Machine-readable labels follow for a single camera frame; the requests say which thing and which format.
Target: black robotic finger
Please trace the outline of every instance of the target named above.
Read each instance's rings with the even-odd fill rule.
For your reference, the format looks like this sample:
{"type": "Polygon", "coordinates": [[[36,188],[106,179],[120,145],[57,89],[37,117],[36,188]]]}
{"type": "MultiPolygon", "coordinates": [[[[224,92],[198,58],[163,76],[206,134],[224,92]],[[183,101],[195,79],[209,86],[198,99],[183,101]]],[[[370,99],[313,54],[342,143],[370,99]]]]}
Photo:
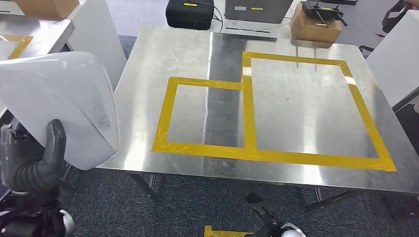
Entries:
{"type": "Polygon", "coordinates": [[[1,128],[1,177],[17,192],[36,193],[52,189],[64,173],[66,134],[55,119],[46,126],[47,143],[43,148],[24,128],[16,124],[1,128]]]}

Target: robotic hand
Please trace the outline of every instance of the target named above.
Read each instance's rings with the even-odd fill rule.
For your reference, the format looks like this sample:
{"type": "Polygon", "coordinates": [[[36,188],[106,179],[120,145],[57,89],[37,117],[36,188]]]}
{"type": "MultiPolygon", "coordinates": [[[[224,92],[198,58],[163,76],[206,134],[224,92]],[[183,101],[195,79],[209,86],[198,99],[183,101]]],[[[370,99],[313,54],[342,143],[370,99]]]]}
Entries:
{"type": "Polygon", "coordinates": [[[1,236],[71,236],[73,220],[61,210],[58,183],[64,173],[66,133],[55,119],[42,147],[14,118],[0,128],[1,236]]]}
{"type": "Polygon", "coordinates": [[[253,206],[253,209],[261,216],[265,225],[254,234],[245,237],[306,237],[305,234],[292,223],[281,223],[272,211],[272,208],[258,195],[251,193],[246,201],[253,206]]]}

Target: black clamp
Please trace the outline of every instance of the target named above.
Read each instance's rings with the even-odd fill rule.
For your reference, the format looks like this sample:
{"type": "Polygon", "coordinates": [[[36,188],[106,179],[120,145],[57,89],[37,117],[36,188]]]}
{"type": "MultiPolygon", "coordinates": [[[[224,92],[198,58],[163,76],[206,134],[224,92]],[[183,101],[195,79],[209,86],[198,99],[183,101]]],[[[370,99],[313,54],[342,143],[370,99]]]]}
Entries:
{"type": "Polygon", "coordinates": [[[348,26],[342,18],[343,12],[340,11],[339,5],[305,1],[302,4],[302,9],[307,17],[321,21],[323,23],[322,25],[328,26],[329,24],[326,22],[335,19],[341,21],[344,26],[348,26]]]}

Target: black device on box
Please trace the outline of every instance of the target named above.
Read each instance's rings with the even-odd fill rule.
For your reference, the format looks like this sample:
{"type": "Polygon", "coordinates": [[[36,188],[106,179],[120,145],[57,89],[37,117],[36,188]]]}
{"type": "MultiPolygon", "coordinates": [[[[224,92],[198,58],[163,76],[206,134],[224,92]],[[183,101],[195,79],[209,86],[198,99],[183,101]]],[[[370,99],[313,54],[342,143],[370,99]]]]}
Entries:
{"type": "Polygon", "coordinates": [[[166,7],[168,25],[176,28],[208,30],[213,15],[214,0],[169,0],[166,7]]]}

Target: yellow object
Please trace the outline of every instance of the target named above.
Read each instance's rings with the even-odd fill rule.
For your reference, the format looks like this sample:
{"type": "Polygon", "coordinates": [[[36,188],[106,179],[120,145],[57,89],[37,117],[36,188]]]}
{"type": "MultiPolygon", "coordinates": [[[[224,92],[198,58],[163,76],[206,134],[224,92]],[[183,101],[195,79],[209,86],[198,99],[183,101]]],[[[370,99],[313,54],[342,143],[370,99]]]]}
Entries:
{"type": "Polygon", "coordinates": [[[0,35],[0,40],[4,41],[17,41],[19,44],[13,50],[13,52],[9,55],[7,59],[15,59],[18,58],[22,52],[25,50],[26,46],[31,42],[31,36],[9,36],[9,35],[0,35]]]}
{"type": "Polygon", "coordinates": [[[245,232],[234,232],[234,231],[213,231],[212,226],[205,226],[204,237],[244,237],[245,232]]]}
{"type": "Polygon", "coordinates": [[[371,118],[367,106],[365,105],[364,100],[362,99],[361,93],[358,90],[358,86],[356,85],[355,80],[353,79],[352,74],[345,61],[321,58],[294,57],[266,53],[243,52],[242,66],[242,83],[170,77],[168,80],[168,87],[162,105],[162,111],[160,113],[160,118],[157,125],[157,131],[156,136],[154,138],[152,151],[195,156],[233,158],[252,161],[313,164],[326,166],[340,166],[357,169],[396,171],[396,167],[394,166],[393,161],[391,160],[387,148],[385,147],[385,144],[381,139],[381,136],[373,122],[373,119],[371,118]],[[307,154],[257,149],[251,83],[251,58],[340,66],[342,73],[345,77],[346,83],[361,115],[365,128],[367,129],[371,141],[376,149],[378,158],[336,156],[326,154],[307,154]],[[179,84],[241,90],[243,95],[244,147],[240,148],[166,141],[170,117],[173,110],[173,104],[176,95],[176,89],[177,85],[179,84]]]}

